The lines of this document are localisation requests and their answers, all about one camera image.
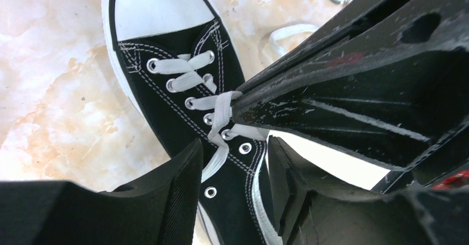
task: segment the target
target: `black canvas sneaker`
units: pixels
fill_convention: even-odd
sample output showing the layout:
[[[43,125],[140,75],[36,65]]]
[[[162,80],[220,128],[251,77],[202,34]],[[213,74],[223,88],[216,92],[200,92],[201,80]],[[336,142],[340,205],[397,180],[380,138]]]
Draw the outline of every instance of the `black canvas sneaker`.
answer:
[[[244,82],[208,0],[102,0],[106,45],[123,91],[170,157],[202,140],[199,211],[212,244],[281,244],[272,227],[267,132],[233,124]]]

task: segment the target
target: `floor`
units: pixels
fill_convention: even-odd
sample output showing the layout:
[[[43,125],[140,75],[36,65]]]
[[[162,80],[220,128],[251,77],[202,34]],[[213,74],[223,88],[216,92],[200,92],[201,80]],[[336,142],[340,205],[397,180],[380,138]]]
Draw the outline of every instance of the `floor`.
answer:
[[[270,32],[321,26],[343,8],[329,0],[213,2],[247,79],[278,58]],[[67,179],[112,190],[168,160],[114,78],[100,0],[0,4],[0,180]],[[283,43],[291,49],[304,38]],[[331,153],[315,146],[325,150],[320,155]],[[209,244],[199,225],[194,237],[194,244]]]

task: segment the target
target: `white shoelace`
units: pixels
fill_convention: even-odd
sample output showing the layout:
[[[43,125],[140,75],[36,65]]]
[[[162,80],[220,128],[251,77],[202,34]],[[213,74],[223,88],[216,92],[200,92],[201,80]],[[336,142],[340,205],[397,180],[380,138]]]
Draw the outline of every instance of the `white shoelace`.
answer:
[[[199,84],[204,84],[212,93],[215,93],[217,86],[213,82],[213,76],[206,74],[201,77],[196,72],[196,70],[212,63],[214,57],[212,51],[207,51],[193,58],[190,58],[189,54],[178,55],[179,59],[158,60],[153,58],[147,62],[147,69],[152,74],[182,74],[166,83],[169,92],[182,92]],[[255,140],[267,139],[268,130],[241,124],[235,124],[231,129],[225,129],[222,134],[219,134],[221,129],[230,122],[232,116],[231,101],[241,95],[242,93],[239,91],[229,91],[220,95],[202,98],[189,97],[186,99],[185,106],[190,110],[206,111],[215,109],[213,113],[209,113],[204,117],[204,122],[212,125],[207,137],[209,141],[218,146],[218,149],[202,171],[202,182],[217,173],[226,162],[230,152],[226,140],[231,140],[238,135]]]
[[[314,33],[318,30],[318,27],[313,24],[296,24],[290,25],[288,27],[279,28],[272,32],[269,37],[269,42],[271,47],[275,50],[275,52],[279,56],[284,56],[288,53],[286,48],[280,46],[277,41],[281,39],[286,39],[296,34],[304,33],[304,32],[311,32]]]

